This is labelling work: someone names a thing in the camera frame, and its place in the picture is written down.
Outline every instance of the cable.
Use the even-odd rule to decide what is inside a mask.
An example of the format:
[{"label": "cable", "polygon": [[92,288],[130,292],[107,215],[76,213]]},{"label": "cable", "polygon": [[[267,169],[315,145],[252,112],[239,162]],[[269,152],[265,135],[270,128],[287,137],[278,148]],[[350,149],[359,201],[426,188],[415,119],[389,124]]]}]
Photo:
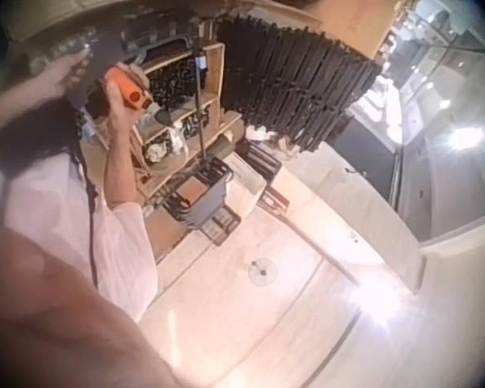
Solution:
[{"label": "cable", "polygon": [[97,264],[95,262],[95,253],[94,253],[94,213],[95,213],[95,198],[97,197],[97,191],[95,190],[95,185],[90,181],[90,177],[88,176],[88,166],[86,164],[84,155],[82,154],[81,144],[79,141],[74,147],[73,156],[77,166],[79,164],[82,166],[82,173],[84,175],[84,179],[86,183],[86,196],[88,197],[88,213],[89,213],[89,225],[90,225],[89,255],[90,255],[91,279],[93,281],[95,288],[99,291],[99,277],[97,274]]}]

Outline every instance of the orange tool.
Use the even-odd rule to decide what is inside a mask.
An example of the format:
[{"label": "orange tool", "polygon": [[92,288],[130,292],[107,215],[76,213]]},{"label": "orange tool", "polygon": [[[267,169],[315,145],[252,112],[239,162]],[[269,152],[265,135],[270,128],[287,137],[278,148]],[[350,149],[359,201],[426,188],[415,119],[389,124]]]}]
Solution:
[{"label": "orange tool", "polygon": [[119,86],[124,102],[129,108],[146,110],[154,103],[151,94],[137,80],[130,77],[117,66],[113,66],[104,75],[106,82],[115,81]]},{"label": "orange tool", "polygon": [[129,108],[143,110],[145,111],[144,117],[152,116],[158,123],[174,128],[175,124],[172,122],[169,112],[154,102],[151,93],[138,80],[131,77],[121,68],[113,66],[106,72],[104,79],[106,82],[115,81],[117,83],[124,98],[124,103]]}]

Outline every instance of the shelf post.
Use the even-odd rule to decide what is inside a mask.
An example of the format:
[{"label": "shelf post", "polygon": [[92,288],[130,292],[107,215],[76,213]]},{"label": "shelf post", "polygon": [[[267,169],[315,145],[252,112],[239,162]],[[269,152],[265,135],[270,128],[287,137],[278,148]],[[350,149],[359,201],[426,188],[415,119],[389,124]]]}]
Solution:
[{"label": "shelf post", "polygon": [[207,154],[205,150],[205,140],[203,138],[203,120],[201,119],[201,65],[204,53],[200,46],[200,19],[193,18],[194,33],[192,36],[192,57],[194,58],[194,74],[196,79],[196,116],[198,120],[198,132],[200,135],[201,161],[206,162]]}]

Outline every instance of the black slats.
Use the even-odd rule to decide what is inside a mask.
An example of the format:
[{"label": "black slats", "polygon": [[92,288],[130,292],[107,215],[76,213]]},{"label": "black slats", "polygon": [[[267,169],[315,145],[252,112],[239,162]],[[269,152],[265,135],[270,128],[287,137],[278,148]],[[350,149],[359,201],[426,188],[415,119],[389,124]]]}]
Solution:
[{"label": "black slats", "polygon": [[225,19],[221,104],[247,124],[265,126],[314,151],[381,73],[381,66],[339,40],[260,19]]}]

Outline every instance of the round floor drain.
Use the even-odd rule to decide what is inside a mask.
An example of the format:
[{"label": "round floor drain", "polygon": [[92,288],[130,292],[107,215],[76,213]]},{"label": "round floor drain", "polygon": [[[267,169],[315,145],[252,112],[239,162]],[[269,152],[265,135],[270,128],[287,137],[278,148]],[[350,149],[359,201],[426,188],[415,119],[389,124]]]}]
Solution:
[{"label": "round floor drain", "polygon": [[276,264],[270,259],[258,259],[251,262],[248,278],[257,287],[266,287],[276,280]]}]

